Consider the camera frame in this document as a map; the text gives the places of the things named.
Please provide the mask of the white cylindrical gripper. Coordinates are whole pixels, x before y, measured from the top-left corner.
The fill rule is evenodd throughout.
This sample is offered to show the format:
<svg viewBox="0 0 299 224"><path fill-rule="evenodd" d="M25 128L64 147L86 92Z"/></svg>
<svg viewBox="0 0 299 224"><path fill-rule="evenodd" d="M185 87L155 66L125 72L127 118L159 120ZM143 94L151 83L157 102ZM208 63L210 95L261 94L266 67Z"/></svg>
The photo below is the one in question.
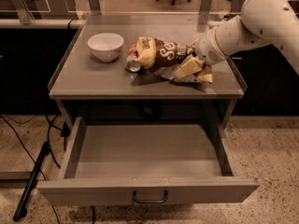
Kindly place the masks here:
<svg viewBox="0 0 299 224"><path fill-rule="evenodd" d="M177 78L196 77L203 70L205 63L213 65L226 59L216 41L215 28L206 31L199 39L193 40L188 46L195 49L195 53L199 58L187 57L174 72L174 76Z"/></svg>

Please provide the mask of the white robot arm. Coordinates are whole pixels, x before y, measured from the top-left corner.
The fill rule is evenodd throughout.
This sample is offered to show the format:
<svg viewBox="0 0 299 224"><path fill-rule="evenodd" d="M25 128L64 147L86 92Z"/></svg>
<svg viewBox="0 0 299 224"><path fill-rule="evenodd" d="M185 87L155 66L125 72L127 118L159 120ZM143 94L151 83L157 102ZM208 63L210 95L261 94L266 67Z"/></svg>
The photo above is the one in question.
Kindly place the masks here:
<svg viewBox="0 0 299 224"><path fill-rule="evenodd" d="M240 15L199 37L193 54L213 65L239 51L269 44L299 74L299 20L287 0L245 0Z"/></svg>

